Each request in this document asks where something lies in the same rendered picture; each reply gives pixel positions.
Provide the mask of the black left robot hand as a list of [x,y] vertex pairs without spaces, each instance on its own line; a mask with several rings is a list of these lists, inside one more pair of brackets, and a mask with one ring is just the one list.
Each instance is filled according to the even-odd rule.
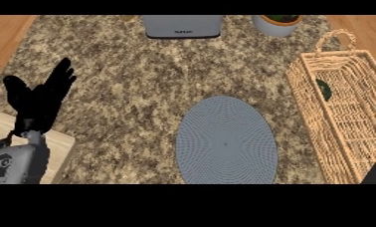
[[17,111],[14,134],[23,136],[30,130],[46,133],[55,123],[62,101],[77,80],[71,60],[65,58],[54,69],[48,81],[31,89],[20,77],[3,79],[8,103]]

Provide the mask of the grey oval placemat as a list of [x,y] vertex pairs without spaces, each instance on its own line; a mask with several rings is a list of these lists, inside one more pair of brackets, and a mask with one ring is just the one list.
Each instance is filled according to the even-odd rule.
[[186,184],[272,184],[278,145],[258,110],[216,96],[188,111],[177,134],[177,163]]

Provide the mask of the dark green squash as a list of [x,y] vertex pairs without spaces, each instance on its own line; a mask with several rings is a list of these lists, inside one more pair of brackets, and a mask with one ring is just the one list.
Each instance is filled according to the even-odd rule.
[[329,85],[326,84],[326,82],[323,82],[319,79],[316,79],[316,84],[320,89],[325,100],[329,101],[329,99],[332,97],[332,91],[331,91]]

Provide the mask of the tan wicker basket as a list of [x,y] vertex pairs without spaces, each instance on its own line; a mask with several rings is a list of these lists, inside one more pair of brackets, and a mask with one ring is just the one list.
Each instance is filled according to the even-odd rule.
[[[323,45],[291,62],[287,78],[325,180],[350,184],[376,163],[376,58],[354,45],[329,52]],[[329,101],[316,79],[329,85]]]

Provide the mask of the grey box appliance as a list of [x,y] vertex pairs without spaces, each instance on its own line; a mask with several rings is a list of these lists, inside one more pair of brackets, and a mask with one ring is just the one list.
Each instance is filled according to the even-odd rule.
[[220,15],[143,15],[151,38],[210,38],[220,35]]

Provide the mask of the white plant pot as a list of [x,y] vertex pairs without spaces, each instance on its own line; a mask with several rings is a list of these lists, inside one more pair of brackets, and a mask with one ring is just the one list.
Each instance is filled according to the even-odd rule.
[[300,22],[301,22],[303,16],[298,15],[297,19],[292,22],[279,22],[272,20],[264,15],[253,15],[253,25],[257,28],[257,30],[267,36],[273,37],[285,37],[288,36],[292,31],[295,30]]

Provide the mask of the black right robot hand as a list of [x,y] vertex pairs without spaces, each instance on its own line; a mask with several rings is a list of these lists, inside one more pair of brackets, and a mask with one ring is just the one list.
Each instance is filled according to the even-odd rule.
[[376,163],[362,181],[363,184],[376,184]]

